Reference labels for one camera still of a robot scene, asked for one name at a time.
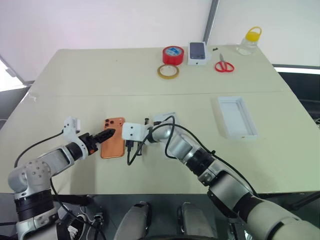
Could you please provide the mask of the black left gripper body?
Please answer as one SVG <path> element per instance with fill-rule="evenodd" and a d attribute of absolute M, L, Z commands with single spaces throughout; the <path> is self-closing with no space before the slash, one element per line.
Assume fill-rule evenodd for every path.
<path fill-rule="evenodd" d="M 95 153 L 97 148 L 97 138 L 89 133 L 84 133 L 78 137 L 85 145 L 89 154 Z"/>

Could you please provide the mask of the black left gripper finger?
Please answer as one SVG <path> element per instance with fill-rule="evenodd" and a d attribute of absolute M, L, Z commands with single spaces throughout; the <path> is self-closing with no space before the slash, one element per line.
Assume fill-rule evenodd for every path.
<path fill-rule="evenodd" d="M 114 128 L 107 128 L 106 130 L 103 130 L 102 132 L 98 133 L 95 136 L 96 141 L 106 141 L 109 138 L 111 138 L 115 134 L 116 130 Z"/>
<path fill-rule="evenodd" d="M 113 132 L 101 132 L 97 134 L 97 142 L 101 144 L 107 141 L 108 139 L 110 139 L 113 135 L 114 135 Z"/>

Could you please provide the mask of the white box with phone print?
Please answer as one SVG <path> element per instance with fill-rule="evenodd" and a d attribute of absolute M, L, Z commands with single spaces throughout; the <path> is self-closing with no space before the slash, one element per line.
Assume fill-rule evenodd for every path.
<path fill-rule="evenodd" d="M 188 44 L 188 65 L 202 66 L 208 62 L 207 46 L 204 41 Z"/>

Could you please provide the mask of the white box lid tray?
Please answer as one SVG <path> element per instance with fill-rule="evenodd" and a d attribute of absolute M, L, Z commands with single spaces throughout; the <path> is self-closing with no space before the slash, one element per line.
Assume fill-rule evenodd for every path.
<path fill-rule="evenodd" d="M 218 104 L 228 139 L 248 140 L 258 137 L 256 125 L 241 96 L 220 96 Z"/>

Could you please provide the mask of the clear jar with yellow lid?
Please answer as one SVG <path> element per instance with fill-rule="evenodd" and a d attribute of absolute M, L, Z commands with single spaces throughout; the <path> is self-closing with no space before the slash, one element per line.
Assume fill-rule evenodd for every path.
<path fill-rule="evenodd" d="M 252 55 L 258 48 L 258 42 L 262 34 L 259 26 L 254 26 L 246 33 L 241 43 L 237 46 L 237 51 L 243 56 Z"/>

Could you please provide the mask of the orange smartphone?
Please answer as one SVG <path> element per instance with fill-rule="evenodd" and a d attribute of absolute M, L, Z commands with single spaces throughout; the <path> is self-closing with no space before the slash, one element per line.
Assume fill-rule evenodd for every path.
<path fill-rule="evenodd" d="M 104 121 L 104 130 L 115 129 L 111 138 L 104 141 L 101 146 L 100 156 L 102 159 L 122 157 L 125 153 L 125 140 L 122 138 L 123 117 L 107 118 Z"/>

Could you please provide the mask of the clear yellowish tape roll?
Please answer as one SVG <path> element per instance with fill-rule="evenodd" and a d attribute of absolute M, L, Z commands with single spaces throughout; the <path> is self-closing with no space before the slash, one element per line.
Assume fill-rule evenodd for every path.
<path fill-rule="evenodd" d="M 177 66 L 171 64 L 163 64 L 157 69 L 157 74 L 166 80 L 176 78 L 180 73 Z"/>

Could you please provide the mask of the red tape roll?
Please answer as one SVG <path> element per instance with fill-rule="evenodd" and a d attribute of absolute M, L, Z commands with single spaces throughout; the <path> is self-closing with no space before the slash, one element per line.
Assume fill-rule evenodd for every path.
<path fill-rule="evenodd" d="M 178 66 L 183 63 L 184 49 L 179 46 L 167 46 L 162 50 L 162 61 L 166 65 Z"/>

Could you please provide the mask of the grey rounded shape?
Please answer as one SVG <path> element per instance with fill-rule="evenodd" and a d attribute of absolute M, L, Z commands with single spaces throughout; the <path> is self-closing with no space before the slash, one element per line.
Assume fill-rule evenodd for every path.
<path fill-rule="evenodd" d="M 182 235 L 218 238 L 216 229 L 211 227 L 204 212 L 191 202 L 184 202 L 178 207 L 177 222 Z"/>
<path fill-rule="evenodd" d="M 113 240 L 140 240 L 147 236 L 152 223 L 152 207 L 140 201 L 122 218 Z"/>

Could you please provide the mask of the grey metal pole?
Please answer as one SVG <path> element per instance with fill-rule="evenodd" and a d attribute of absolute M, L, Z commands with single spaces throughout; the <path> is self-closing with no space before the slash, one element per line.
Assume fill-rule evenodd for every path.
<path fill-rule="evenodd" d="M 219 7 L 219 2 L 220 0 L 211 0 L 209 13 L 208 13 L 204 34 L 202 38 L 202 41 L 205 42 L 206 45 L 208 45 L 211 37 L 211 33 L 212 33 L 212 29 L 213 29 L 213 25 L 216 17 L 216 12 Z"/>

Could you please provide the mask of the black equipment with grey edge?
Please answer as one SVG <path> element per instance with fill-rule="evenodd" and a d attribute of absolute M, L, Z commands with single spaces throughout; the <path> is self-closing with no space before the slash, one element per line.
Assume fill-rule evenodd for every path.
<path fill-rule="evenodd" d="M 320 66 L 274 64 L 273 67 L 320 128 Z"/>

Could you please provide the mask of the red-handled scissors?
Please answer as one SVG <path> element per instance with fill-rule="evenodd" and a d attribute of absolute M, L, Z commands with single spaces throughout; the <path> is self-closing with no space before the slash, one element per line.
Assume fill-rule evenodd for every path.
<path fill-rule="evenodd" d="M 231 73 L 235 70 L 233 64 L 224 60 L 222 54 L 219 55 L 219 61 L 214 65 L 214 69 L 220 73 Z"/>

